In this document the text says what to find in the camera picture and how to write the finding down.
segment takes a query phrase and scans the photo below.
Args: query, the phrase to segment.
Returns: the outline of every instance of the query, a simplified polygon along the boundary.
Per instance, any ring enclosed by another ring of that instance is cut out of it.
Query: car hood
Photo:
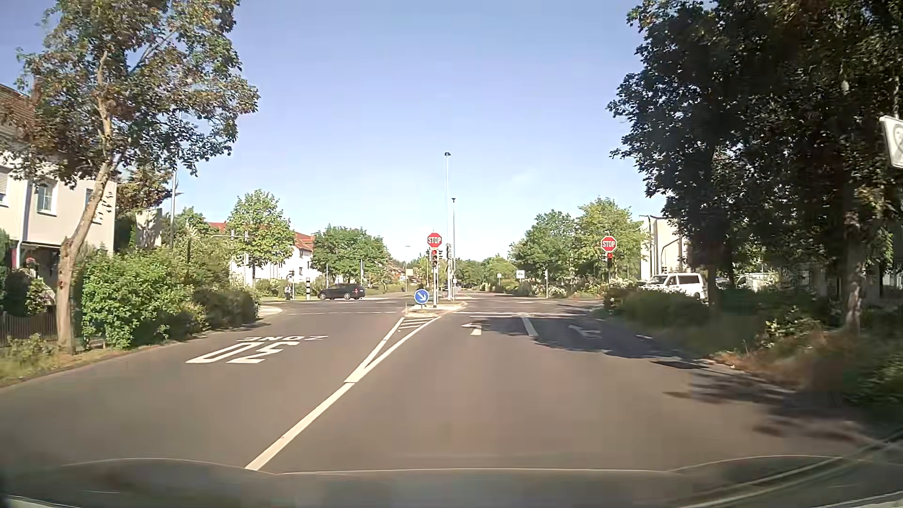
[[[13,475],[4,491],[79,507],[820,506],[903,489],[903,466],[767,456],[669,471],[403,469],[269,474],[173,459],[120,459]],[[896,495],[893,499],[903,497]]]

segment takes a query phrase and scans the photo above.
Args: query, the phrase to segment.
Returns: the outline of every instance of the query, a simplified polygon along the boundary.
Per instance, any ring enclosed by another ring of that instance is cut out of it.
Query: asphalt road
[[[0,390],[0,467],[169,457],[261,471],[669,469],[849,454],[855,415],[683,358],[590,303],[288,302],[242,330]]]

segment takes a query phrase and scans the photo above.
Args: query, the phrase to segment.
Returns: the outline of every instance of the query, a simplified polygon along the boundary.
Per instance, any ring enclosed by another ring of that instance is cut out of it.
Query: wooden fence
[[[9,345],[10,338],[27,339],[38,334],[45,341],[56,340],[56,315],[44,312],[37,315],[19,317],[6,312],[0,315],[0,346]]]

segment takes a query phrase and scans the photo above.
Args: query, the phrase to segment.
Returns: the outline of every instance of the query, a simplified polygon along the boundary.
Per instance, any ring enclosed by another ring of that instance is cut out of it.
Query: white house
[[[0,85],[0,101],[12,99],[17,114],[28,114],[25,96]],[[14,127],[0,125],[0,136],[14,139]],[[94,188],[91,180],[78,180],[74,188],[49,178],[14,179],[10,172],[13,163],[0,154],[0,229],[13,240],[13,246],[3,253],[12,267],[21,267],[31,258],[37,265],[37,276],[50,287],[56,287],[57,267],[62,241],[75,231],[81,214],[88,206]],[[116,225],[116,182],[107,182],[103,199],[94,221],[88,229],[87,244],[113,249]]]
[[[226,232],[225,222],[210,222],[210,226],[221,232]],[[258,267],[255,270],[255,277],[260,278],[288,278],[289,270],[294,270],[295,282],[304,282],[310,278],[313,282],[320,276],[320,272],[311,267],[311,259],[313,257],[313,236],[304,233],[295,232],[294,246],[292,247],[292,256],[281,263],[267,264]],[[252,284],[252,273],[249,267],[240,267],[236,263],[230,265],[232,273],[237,274],[245,280],[246,284]]]

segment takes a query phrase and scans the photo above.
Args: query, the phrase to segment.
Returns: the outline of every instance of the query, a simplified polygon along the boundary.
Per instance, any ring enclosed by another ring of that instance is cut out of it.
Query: blue sky
[[[413,257],[445,235],[447,151],[463,258],[505,255],[538,213],[598,196],[658,213],[664,198],[609,157],[628,125],[605,106],[639,68],[637,2],[246,0],[233,40],[259,111],[232,156],[182,177],[178,208],[222,221],[260,188],[297,231],[361,226]],[[40,49],[50,3],[0,0],[0,82],[20,73],[16,46]]]

